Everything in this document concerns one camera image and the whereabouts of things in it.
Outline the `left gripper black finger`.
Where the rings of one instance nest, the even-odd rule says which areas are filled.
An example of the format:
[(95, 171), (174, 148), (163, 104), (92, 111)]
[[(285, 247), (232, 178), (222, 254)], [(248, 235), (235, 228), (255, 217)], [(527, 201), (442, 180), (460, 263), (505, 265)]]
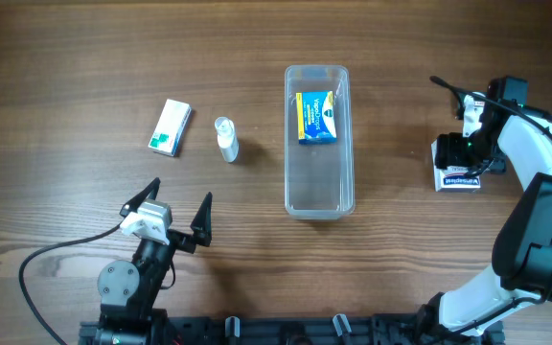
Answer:
[(209, 247), (212, 241), (212, 211), (213, 194), (209, 192), (202, 200), (190, 225), (196, 245)]
[(125, 218), (132, 212), (137, 212), (141, 204), (147, 200), (156, 200), (159, 187), (160, 187), (160, 178), (155, 177), (151, 183), (143, 189), (140, 193), (128, 200), (120, 210), (120, 216)]

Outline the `white Hansaplast box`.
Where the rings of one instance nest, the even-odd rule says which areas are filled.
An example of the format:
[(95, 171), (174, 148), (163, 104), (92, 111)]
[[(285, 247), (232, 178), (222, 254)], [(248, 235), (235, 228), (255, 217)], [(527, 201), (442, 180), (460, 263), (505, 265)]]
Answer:
[[(434, 163), (438, 149), (438, 140), (431, 144), (432, 162)], [(474, 192), (481, 188), (480, 177), (466, 177), (468, 168), (449, 166), (439, 169), (433, 164), (434, 187), (436, 192)]]

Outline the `blue VapoDrops box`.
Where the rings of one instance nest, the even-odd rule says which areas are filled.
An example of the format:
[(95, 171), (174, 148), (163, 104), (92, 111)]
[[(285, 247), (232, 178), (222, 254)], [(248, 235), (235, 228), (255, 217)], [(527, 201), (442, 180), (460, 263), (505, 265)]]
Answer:
[(298, 142), (301, 145), (337, 141), (333, 91), (297, 92), (295, 101)]

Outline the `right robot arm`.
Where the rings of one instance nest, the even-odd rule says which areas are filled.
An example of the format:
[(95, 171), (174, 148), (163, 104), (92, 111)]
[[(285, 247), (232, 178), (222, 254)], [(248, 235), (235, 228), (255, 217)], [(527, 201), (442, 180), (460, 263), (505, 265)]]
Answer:
[(478, 94), (433, 76), (457, 102), (484, 104), (471, 133), (442, 134), (434, 165), (457, 166), (468, 177), (511, 164), (523, 194), (499, 231), (492, 262), (456, 290), (436, 294), (414, 318), (427, 344), (483, 342), (484, 333), (527, 307), (552, 303), (552, 115), (527, 102), (526, 80), (504, 76)]

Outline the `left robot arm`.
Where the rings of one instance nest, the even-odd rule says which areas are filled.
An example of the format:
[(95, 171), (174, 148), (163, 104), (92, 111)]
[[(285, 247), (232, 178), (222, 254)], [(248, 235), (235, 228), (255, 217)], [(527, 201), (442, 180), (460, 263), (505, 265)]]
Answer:
[(178, 251), (193, 254), (212, 240), (211, 211), (213, 194), (203, 198), (191, 231), (171, 228), (173, 211), (156, 199), (160, 179), (154, 178), (140, 193), (121, 208), (118, 229), (140, 239), (129, 261), (108, 264), (98, 277), (101, 296), (100, 318), (94, 344), (181, 344), (182, 336), (167, 312), (154, 306), (165, 285), (168, 272), (175, 272), (173, 257)]

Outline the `clear plastic container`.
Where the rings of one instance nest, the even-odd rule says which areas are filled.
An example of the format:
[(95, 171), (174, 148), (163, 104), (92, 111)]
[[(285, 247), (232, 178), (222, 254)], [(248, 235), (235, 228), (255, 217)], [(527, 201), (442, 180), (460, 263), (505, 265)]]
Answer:
[[(333, 91), (337, 141), (298, 142), (297, 92)], [(285, 207), (297, 219), (331, 220), (355, 210), (351, 90), (341, 65), (291, 65), (285, 72)]]

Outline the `white green medicine box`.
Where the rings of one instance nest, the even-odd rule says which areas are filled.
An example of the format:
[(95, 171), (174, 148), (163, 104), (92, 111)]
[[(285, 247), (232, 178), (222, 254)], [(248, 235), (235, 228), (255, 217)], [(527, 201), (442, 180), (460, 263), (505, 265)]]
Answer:
[(188, 103), (167, 99), (148, 147), (156, 153), (176, 156), (191, 113)]

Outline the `white spray bottle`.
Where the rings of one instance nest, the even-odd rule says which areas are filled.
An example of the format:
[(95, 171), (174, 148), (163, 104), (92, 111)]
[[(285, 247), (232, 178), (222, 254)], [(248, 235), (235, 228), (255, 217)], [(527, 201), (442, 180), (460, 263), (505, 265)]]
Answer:
[(239, 153), (239, 142), (234, 123), (227, 117), (218, 117), (215, 120), (215, 129), (223, 159), (227, 163), (233, 163)]

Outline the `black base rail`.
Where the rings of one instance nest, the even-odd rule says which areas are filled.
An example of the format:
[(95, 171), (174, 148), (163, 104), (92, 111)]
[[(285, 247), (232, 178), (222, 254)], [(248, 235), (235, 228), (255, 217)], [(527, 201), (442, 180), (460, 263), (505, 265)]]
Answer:
[(170, 318), (154, 331), (108, 329), (82, 322), (80, 344), (503, 344), (503, 325), (497, 322), (480, 336), (416, 334), (412, 314), (375, 314), (350, 318), (244, 319), (231, 316)]

